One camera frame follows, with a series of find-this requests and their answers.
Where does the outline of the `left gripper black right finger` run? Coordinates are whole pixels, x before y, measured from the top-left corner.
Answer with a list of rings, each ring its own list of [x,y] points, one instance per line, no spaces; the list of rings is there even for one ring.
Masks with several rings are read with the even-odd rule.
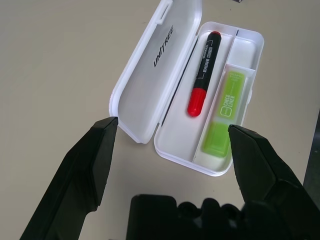
[[[272,211],[272,222],[292,240],[320,238],[320,210],[270,142],[239,125],[228,127],[233,166],[245,204]]]

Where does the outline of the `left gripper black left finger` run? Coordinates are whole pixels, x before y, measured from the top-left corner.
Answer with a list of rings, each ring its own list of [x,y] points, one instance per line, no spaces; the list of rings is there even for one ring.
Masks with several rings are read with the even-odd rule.
[[[99,120],[68,151],[26,226],[22,240],[77,240],[86,216],[101,205],[118,127]]]

